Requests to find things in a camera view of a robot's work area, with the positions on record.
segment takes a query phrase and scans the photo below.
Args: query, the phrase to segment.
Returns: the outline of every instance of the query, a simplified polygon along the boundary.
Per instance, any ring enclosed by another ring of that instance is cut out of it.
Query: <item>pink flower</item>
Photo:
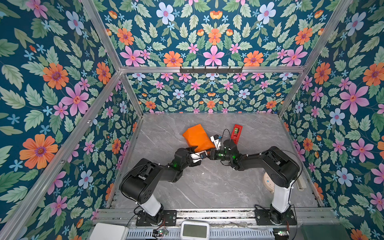
[[[88,99],[89,94],[81,93],[81,87],[78,83],[74,86],[74,91],[70,87],[66,87],[65,91],[67,91],[70,98],[63,97],[61,102],[67,106],[72,105],[70,109],[71,116],[76,115],[77,109],[84,114],[88,110],[88,104],[84,101]]]
[[[112,96],[113,96],[113,93],[111,92],[111,93],[109,94],[109,97],[107,98],[107,100],[105,100],[105,102],[107,103],[107,102],[109,102],[109,101],[112,101]]]
[[[88,84],[88,79],[84,79],[84,78],[80,79],[79,85],[81,86],[81,90],[85,89],[86,91],[88,91],[88,87],[91,86]]]
[[[70,157],[68,158],[68,162],[72,162],[72,156],[73,157],[78,157],[79,156],[79,153],[75,150],[79,149],[80,147],[80,144],[77,144],[77,146],[75,147],[75,149],[73,150],[72,154],[70,155]]]
[[[277,53],[277,58],[283,59],[283,57],[287,56],[288,50],[284,50],[284,48],[281,50],[281,52]]]
[[[382,195],[380,192],[377,192],[376,194],[377,194],[377,196],[375,194],[371,193],[371,197],[373,199],[371,199],[370,203],[372,203],[373,205],[376,205],[377,209],[379,211],[382,211],[383,207],[384,207],[384,201],[382,199]]]
[[[188,0],[188,4],[192,6],[193,2],[197,3],[199,0]]]
[[[160,78],[161,78],[161,79],[164,79],[164,78],[165,78],[166,81],[168,82],[169,79],[173,79],[173,76],[172,76],[172,73],[162,73]]]
[[[132,53],[132,49],[128,46],[125,46],[125,52],[121,52],[120,55],[124,58],[127,58],[127,60],[125,60],[125,64],[127,66],[130,66],[130,65],[134,65],[135,67],[139,67],[139,63],[143,64],[145,63],[145,61],[142,59],[142,58],[139,58],[140,56],[140,51],[139,50],[135,50],[133,53]]]
[[[369,102],[366,98],[361,98],[364,94],[368,92],[368,86],[361,87],[356,92],[356,84],[351,83],[349,86],[349,94],[346,92],[340,93],[340,98],[346,100],[340,106],[340,109],[347,109],[350,105],[349,111],[355,115],[358,111],[358,105],[365,107],[369,105]]]
[[[241,1],[241,5],[243,6],[245,4],[245,0],[236,0],[236,2],[240,2]]]
[[[25,5],[27,5],[30,9],[33,10],[33,13],[37,18],[40,17],[40,15],[45,18],[47,18],[47,15],[45,14],[46,11],[48,11],[48,8],[44,5],[40,5],[40,0],[29,0],[29,2],[26,2]]]
[[[204,57],[208,58],[204,65],[209,65],[212,63],[212,66],[216,63],[216,65],[221,65],[221,60],[219,58],[222,58],[224,56],[223,52],[217,52],[217,46],[213,45],[211,47],[211,53],[209,52],[204,52],[203,53]]]
[[[299,154],[301,161],[305,162],[305,157],[303,156],[303,154],[305,153],[305,149],[304,148],[300,149],[300,144],[297,144],[296,150],[297,150],[297,153]]]
[[[320,108],[317,108],[316,106],[313,107],[313,109],[311,109],[311,116],[314,116],[315,118],[319,115],[319,109]]]
[[[118,83],[115,86],[115,91],[121,90],[121,81],[119,80]]]
[[[144,60],[151,59],[149,56],[151,53],[148,53],[146,49],[140,50],[140,57],[144,57]]]
[[[353,156],[359,155],[360,162],[365,162],[365,157],[369,159],[374,159],[374,156],[371,152],[368,152],[369,150],[373,149],[373,144],[368,143],[367,145],[364,145],[364,139],[359,139],[359,145],[357,143],[353,142],[351,143],[351,146],[356,149],[352,151]]]
[[[163,89],[164,85],[163,85],[163,82],[159,82],[157,81],[157,83],[155,83],[156,85],[156,88],[159,88],[160,90]]]
[[[379,169],[380,169],[380,171],[377,170],[376,168],[371,169],[371,172],[373,174],[375,174],[376,176],[378,176],[378,177],[375,177],[375,179],[373,179],[373,182],[376,184],[380,184],[384,181],[384,164],[380,163]]]
[[[62,102],[59,102],[59,106],[55,105],[53,108],[56,110],[55,116],[60,115],[60,118],[63,119],[64,115],[68,115],[68,112],[66,111],[68,109],[68,106],[63,106]]]
[[[83,149],[83,151],[87,151],[87,155],[88,155],[89,152],[93,152],[94,146],[95,146],[95,144],[93,144],[92,141],[85,142],[85,148]]]
[[[343,91],[344,89],[348,90],[349,85],[351,85],[351,81],[347,77],[346,79],[342,78],[341,83],[339,84],[339,87],[341,87],[341,90]]]
[[[177,73],[179,75],[179,81],[188,82],[188,79],[192,79],[192,76],[189,75],[189,73]]]
[[[259,81],[260,78],[264,78],[264,73],[252,73],[253,76],[251,77],[252,79],[255,78],[256,81]]]
[[[59,187],[59,188],[63,186],[63,181],[61,181],[60,179],[62,179],[66,173],[67,173],[66,171],[62,171],[59,173],[59,175],[57,175],[56,180],[52,183],[52,185],[48,189],[48,195],[51,195],[53,193],[53,191],[55,190],[55,185],[56,187]]]
[[[316,166],[313,164],[313,163],[310,163],[310,166],[308,167],[309,170],[311,170],[311,172],[314,172]]]
[[[229,81],[227,83],[224,83],[224,89],[229,90],[233,88],[233,83],[230,83]]]
[[[189,53],[196,53],[196,51],[199,50],[197,48],[197,44],[193,45],[193,43],[191,43],[191,46],[189,46],[188,49],[189,49]]]
[[[237,82],[240,82],[241,80],[245,80],[245,76],[247,76],[248,73],[236,73],[235,76],[233,76],[233,79],[237,79]]]
[[[61,196],[58,196],[56,202],[51,203],[51,217],[55,215],[55,213],[57,213],[58,216],[61,215],[61,210],[67,208],[67,204],[65,203],[65,201],[67,201],[67,197],[63,197],[63,199],[61,199]]]
[[[282,63],[288,63],[287,66],[300,65],[301,60],[300,58],[305,57],[308,53],[307,52],[301,52],[303,50],[303,46],[300,45],[296,51],[294,52],[292,49],[289,49],[287,52],[288,57],[284,58],[281,62]]]
[[[380,108],[380,110],[377,111],[377,114],[383,114],[384,113],[384,104],[379,104],[378,107]]]
[[[268,85],[269,85],[268,80],[265,80],[264,82],[261,82],[260,87],[263,89],[263,88],[267,88]]]
[[[338,151],[340,155],[343,153],[343,151],[346,150],[346,148],[343,145],[344,145],[344,141],[339,142],[339,140],[337,139],[336,139],[336,143],[332,144],[332,146],[335,147],[334,151],[335,152]]]
[[[198,84],[197,83],[197,80],[195,81],[195,83],[191,83],[191,89],[193,90],[196,90],[196,89],[200,89],[200,86],[201,84]]]
[[[312,81],[312,77],[308,77],[308,76],[306,76],[305,80],[303,81],[303,90],[305,90],[306,92],[308,92],[309,88],[313,86],[311,81]]]
[[[234,53],[238,53],[239,49],[240,49],[239,44],[236,43],[231,45],[231,48],[229,49],[229,51],[232,51],[232,54],[234,54]]]
[[[312,101],[320,102],[320,97],[324,96],[324,93],[321,92],[322,90],[323,90],[323,87],[314,88],[314,92],[311,93],[311,96],[313,96]]]
[[[107,116],[111,118],[113,116],[113,109],[109,107],[109,108],[106,108],[106,110],[107,110]]]
[[[97,218],[99,216],[99,209],[95,209],[95,211],[92,212],[91,220]]]

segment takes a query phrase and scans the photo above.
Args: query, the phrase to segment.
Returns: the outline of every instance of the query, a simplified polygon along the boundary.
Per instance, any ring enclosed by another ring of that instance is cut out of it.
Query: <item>black mounting plate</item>
[[[165,226],[176,226],[177,211],[176,210],[164,210],[163,218],[165,218]],[[146,220],[146,214],[143,211],[140,211],[138,213],[138,217],[136,220],[136,226],[137,227],[152,227],[151,223]]]
[[[255,218],[256,218],[256,222],[257,222],[257,225],[276,225],[274,224],[270,217],[269,217],[269,211],[268,210],[264,210],[264,209],[255,209]],[[286,223],[288,222],[288,224],[291,226],[294,226],[294,225],[297,225],[297,220],[296,220],[296,217],[295,215],[293,214],[293,211],[290,210],[287,214],[287,217],[283,220],[283,223],[281,225],[286,225]]]

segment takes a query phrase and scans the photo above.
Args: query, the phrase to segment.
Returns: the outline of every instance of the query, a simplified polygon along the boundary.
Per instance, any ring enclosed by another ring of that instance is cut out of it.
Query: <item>gray screen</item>
[[[207,226],[184,224],[183,235],[186,237],[207,237]]]

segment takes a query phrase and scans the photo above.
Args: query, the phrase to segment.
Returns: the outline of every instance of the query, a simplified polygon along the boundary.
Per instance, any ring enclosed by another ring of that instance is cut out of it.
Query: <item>folded orange fabric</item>
[[[187,131],[185,131],[185,133],[183,133],[183,137],[187,141],[188,146],[197,146],[195,152],[201,152],[215,147],[211,139],[205,133],[201,124],[190,127]]]

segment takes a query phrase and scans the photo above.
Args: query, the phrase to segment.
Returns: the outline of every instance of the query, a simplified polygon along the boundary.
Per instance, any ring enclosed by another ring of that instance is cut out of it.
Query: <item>red level tool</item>
[[[235,142],[235,144],[237,144],[239,141],[242,129],[243,129],[243,126],[235,124],[235,127],[233,128],[233,131],[231,134],[231,139]]]

